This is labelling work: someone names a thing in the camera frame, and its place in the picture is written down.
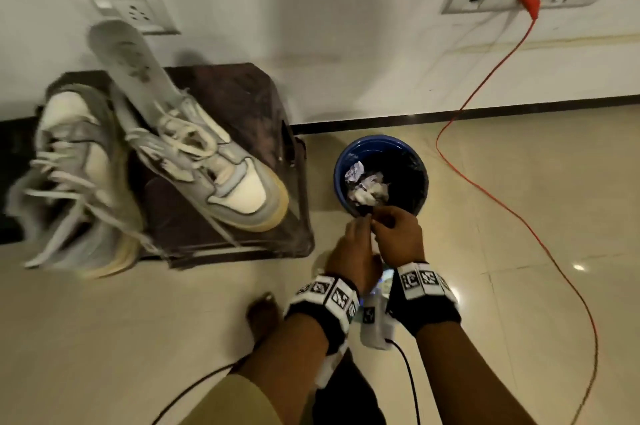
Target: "person's left hand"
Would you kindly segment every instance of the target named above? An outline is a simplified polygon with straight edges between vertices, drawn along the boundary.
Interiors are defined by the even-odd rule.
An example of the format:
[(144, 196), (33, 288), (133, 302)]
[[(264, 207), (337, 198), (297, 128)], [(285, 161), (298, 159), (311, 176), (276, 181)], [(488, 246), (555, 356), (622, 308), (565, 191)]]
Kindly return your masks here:
[(382, 260), (371, 252), (370, 214), (347, 224), (324, 271), (348, 278), (358, 288), (360, 297), (371, 292), (382, 275)]

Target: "red plug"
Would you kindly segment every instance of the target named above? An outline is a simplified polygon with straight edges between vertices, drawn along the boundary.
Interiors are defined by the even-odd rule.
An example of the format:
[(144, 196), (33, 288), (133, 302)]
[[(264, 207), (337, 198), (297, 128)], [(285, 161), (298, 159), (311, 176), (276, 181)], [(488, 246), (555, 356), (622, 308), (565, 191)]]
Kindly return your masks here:
[(533, 20), (538, 18), (540, 0), (519, 0)]

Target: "white wall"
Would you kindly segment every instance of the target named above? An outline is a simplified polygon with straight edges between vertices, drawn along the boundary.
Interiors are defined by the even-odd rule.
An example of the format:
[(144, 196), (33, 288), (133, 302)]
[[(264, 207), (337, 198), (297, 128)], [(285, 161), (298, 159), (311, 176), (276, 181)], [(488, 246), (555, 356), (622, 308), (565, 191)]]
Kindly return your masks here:
[[(1, 1), (0, 116), (14, 118), (29, 114), (60, 73), (97, 67), (84, 42), (97, 16), (78, 0)], [(455, 51), (514, 41), (528, 17), (444, 16), (443, 1), (165, 0), (182, 35), (150, 42), (165, 65), (199, 57), (258, 64), (278, 83), (293, 123), (450, 110), (505, 54)], [(620, 38), (640, 33), (639, 18), (640, 0), (543, 11), (532, 40), (607, 37), (522, 51), (472, 106), (640, 93), (639, 37)]]

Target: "beige sleeve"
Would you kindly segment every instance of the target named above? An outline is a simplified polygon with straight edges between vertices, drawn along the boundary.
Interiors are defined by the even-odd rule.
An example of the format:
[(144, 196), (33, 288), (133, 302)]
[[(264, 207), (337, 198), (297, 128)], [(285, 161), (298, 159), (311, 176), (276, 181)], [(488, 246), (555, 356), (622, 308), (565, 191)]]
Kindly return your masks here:
[(224, 377), (180, 425), (282, 425), (269, 399), (239, 374)]

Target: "shoelace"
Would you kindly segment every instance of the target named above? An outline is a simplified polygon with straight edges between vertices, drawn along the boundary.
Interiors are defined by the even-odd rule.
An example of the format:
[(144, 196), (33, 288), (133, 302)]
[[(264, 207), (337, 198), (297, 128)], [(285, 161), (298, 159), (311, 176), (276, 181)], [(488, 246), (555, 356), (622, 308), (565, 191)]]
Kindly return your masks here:
[(160, 255), (164, 258), (162, 252), (153, 245), (149, 236), (137, 231), (126, 223), (126, 221), (117, 218), (110, 211), (105, 210), (100, 205), (92, 204), (87, 194), (84, 191), (78, 192), (77, 187), (81, 186), (87, 193), (92, 194), (96, 190), (94, 183), (84, 178), (70, 174), (69, 172), (60, 170), (58, 167), (60, 161), (75, 156), (73, 153), (74, 144), (66, 141), (55, 141), (51, 144), (51, 151), (38, 151), (36, 158), (30, 161), (30, 165), (37, 167), (40, 166), (43, 173), (49, 173), (48, 178), (56, 182), (58, 185), (53, 189), (40, 191), (37, 189), (25, 189), (24, 193), (30, 196), (47, 198), (50, 201), (57, 199), (69, 199), (78, 201), (71, 209), (69, 216), (61, 222), (57, 227), (51, 238), (44, 247), (44, 250), (37, 255), (34, 259), (25, 263), (25, 267), (37, 267), (44, 261), (52, 257), (53, 253), (57, 251), (58, 246), (56, 241), (58, 237), (66, 237), (73, 230), (73, 226), (81, 219), (85, 210), (89, 210), (94, 217), (104, 221), (110, 226), (116, 227), (124, 234), (130, 235), (133, 238), (139, 240), (139, 242), (145, 247), (147, 251), (151, 251), (156, 255)]
[[(155, 105), (163, 114), (157, 124), (158, 135), (160, 138), (166, 142), (167, 146), (169, 146), (175, 154), (180, 152), (186, 154), (193, 171), (201, 169), (201, 167), (208, 162), (208, 159), (216, 154), (216, 151), (218, 150), (218, 143), (216, 140), (197, 123), (189, 122), (188, 120), (181, 118), (180, 110), (172, 109), (167, 112), (159, 103), (156, 102)], [(125, 140), (127, 142), (135, 141), (148, 134), (149, 131), (146, 129), (133, 129), (126, 134)], [(196, 138), (202, 142), (201, 148), (193, 143), (189, 143)], [(180, 174), (178, 172), (180, 169), (175, 167), (175, 165), (166, 158), (163, 148), (155, 148), (151, 145), (142, 146), (142, 144), (140, 144), (140, 147), (137, 147), (136, 149), (139, 154), (144, 154), (146, 156), (155, 155), (160, 161), (160, 165), (162, 165), (169, 174), (180, 180)], [(149, 167), (149, 169), (158, 175), (162, 175), (155, 169), (155, 167), (153, 167), (153, 164), (148, 163), (146, 157), (140, 158), (142, 162)], [(196, 202), (189, 202), (191, 202), (191, 204), (196, 208), (198, 207)], [(215, 231), (224, 238), (226, 242), (235, 247), (241, 247), (240, 243), (238, 243), (236, 239), (226, 229), (224, 229), (224, 227), (222, 227), (213, 216), (210, 214), (204, 214), (203, 212), (201, 212), (201, 215), (207, 220), (213, 229), (215, 229)]]

